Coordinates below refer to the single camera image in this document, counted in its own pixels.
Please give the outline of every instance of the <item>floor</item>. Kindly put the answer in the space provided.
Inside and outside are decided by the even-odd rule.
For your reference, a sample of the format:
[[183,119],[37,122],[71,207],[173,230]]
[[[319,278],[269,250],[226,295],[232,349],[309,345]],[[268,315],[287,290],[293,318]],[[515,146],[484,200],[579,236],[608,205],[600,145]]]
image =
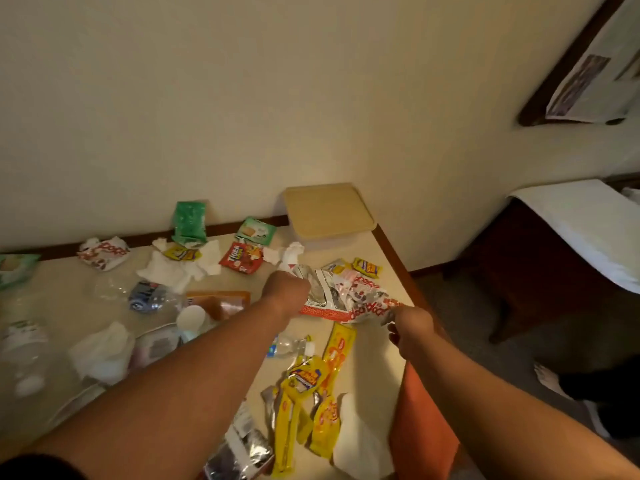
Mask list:
[[[594,310],[545,324],[526,334],[492,345],[488,337],[497,322],[499,301],[467,273],[444,281],[441,274],[416,279],[455,345],[476,362],[511,384],[564,411],[591,428],[581,403],[570,401],[539,384],[534,360],[559,372],[590,371],[640,353],[640,310],[624,303],[616,309]],[[614,446],[640,465],[640,439]],[[453,471],[452,480],[484,478],[471,461]]]

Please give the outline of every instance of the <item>green packet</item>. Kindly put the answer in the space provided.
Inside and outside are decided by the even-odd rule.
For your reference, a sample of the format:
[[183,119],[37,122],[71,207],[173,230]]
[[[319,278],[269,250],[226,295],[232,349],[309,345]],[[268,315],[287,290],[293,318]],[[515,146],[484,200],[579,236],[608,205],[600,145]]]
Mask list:
[[272,226],[265,222],[254,219],[253,217],[247,217],[243,224],[236,232],[237,237],[242,237],[249,241],[268,246],[271,243],[273,235],[276,233],[276,226]]
[[0,254],[0,290],[27,281],[38,259],[39,254]]
[[178,202],[173,214],[175,233],[173,241],[187,249],[195,249],[207,243],[204,215],[207,205],[203,202]]

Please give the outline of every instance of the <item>beige wall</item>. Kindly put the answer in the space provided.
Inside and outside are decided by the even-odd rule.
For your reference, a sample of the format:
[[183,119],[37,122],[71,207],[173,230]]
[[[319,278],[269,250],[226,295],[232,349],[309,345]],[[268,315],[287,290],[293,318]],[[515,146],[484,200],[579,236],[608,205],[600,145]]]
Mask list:
[[637,121],[514,118],[602,0],[0,0],[0,246],[284,211],[351,180],[410,269],[514,187],[640,169]]

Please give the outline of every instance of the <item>tabletop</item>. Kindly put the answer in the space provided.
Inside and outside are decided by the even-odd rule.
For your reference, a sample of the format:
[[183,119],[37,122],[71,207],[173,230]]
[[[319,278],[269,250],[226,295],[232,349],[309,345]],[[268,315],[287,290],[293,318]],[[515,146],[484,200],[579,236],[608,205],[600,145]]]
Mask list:
[[[210,237],[219,240],[223,253],[233,238],[234,234]],[[279,227],[270,247],[284,247],[293,240],[295,235],[291,227]],[[17,300],[16,303],[19,303],[22,298],[27,302],[27,313],[44,320],[51,336],[54,359],[44,391],[19,401],[12,400],[12,389],[7,387],[11,380],[6,380],[6,371],[2,372],[0,435],[5,450],[7,445],[11,449],[11,446],[25,444],[42,434],[47,421],[57,409],[84,389],[85,385],[78,379],[67,355],[68,348],[78,340],[106,328],[113,321],[123,323],[137,336],[175,318],[162,311],[157,315],[141,315],[129,310],[126,302],[98,298],[94,291],[96,288],[104,290],[110,283],[132,288],[139,281],[135,271],[146,266],[152,250],[151,246],[134,248],[127,261],[106,273],[92,269],[76,257],[44,261],[39,263],[32,279],[19,292],[7,292],[9,301]],[[391,297],[412,304],[403,283],[371,232],[307,244],[304,254],[300,256],[300,263],[322,267],[337,258],[352,261],[355,257],[382,266],[378,281],[380,286]],[[218,276],[208,276],[200,282],[192,281],[188,290],[247,290],[252,294],[252,301],[255,301],[260,298],[262,286],[274,269],[274,266],[264,263],[255,274],[245,275],[223,268]],[[286,333],[300,338],[311,335],[316,342],[316,353],[321,355],[332,325],[331,321],[325,319],[300,315],[291,320]],[[359,416],[372,434],[386,445],[403,377],[404,359],[389,343],[385,328],[373,322],[356,324],[355,328],[356,341],[337,377],[335,395],[346,392],[354,394]],[[266,423],[260,392],[274,385],[291,362],[291,359],[266,358],[247,393],[253,418],[263,433],[266,433]],[[292,479],[349,478],[327,460],[299,444],[296,444],[294,457],[296,471],[290,476]]]

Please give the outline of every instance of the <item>clutter of wrappers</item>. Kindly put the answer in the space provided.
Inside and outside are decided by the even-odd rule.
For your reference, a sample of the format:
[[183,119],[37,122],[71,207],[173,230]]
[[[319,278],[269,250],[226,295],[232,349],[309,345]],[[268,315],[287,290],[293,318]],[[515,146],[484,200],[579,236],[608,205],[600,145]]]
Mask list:
[[[137,271],[142,279],[131,290],[127,302],[135,312],[153,314],[167,306],[172,297],[176,313],[180,312],[176,323],[133,338],[124,325],[113,322],[71,347],[69,356],[80,379],[90,377],[97,383],[65,404],[50,426],[64,421],[126,375],[143,369],[214,326],[205,325],[204,321],[227,319],[250,304],[246,291],[186,292],[192,279],[200,281],[205,276],[220,274],[222,267],[253,274],[267,261],[310,282],[307,302],[300,313],[334,321],[332,333],[322,357],[299,355],[281,380],[263,391],[271,441],[254,427],[243,403],[203,472],[210,479],[227,473],[251,479],[268,469],[273,476],[286,476],[294,470],[296,442],[330,460],[340,433],[333,385],[356,338],[356,329],[346,324],[365,320],[385,324],[392,320],[393,307],[399,304],[373,281],[382,268],[362,258],[352,263],[339,258],[320,269],[300,264],[302,244],[292,242],[284,249],[268,247],[276,227],[252,217],[244,221],[227,252],[221,255],[218,241],[207,239],[205,204],[201,202],[178,202],[173,223],[172,242],[165,239],[153,242],[155,250],[148,266]],[[119,237],[103,241],[92,238],[80,246],[77,256],[96,270],[108,272],[126,261],[130,253]],[[0,290],[28,280],[38,258],[0,255],[0,264],[11,265],[0,266]],[[189,325],[183,326],[180,320],[188,308],[192,312],[198,308],[196,311],[202,318],[197,322],[198,314],[191,313]],[[27,325],[42,332],[38,324]],[[5,331],[2,353],[11,342],[6,338]],[[305,405],[311,402],[308,411]]]

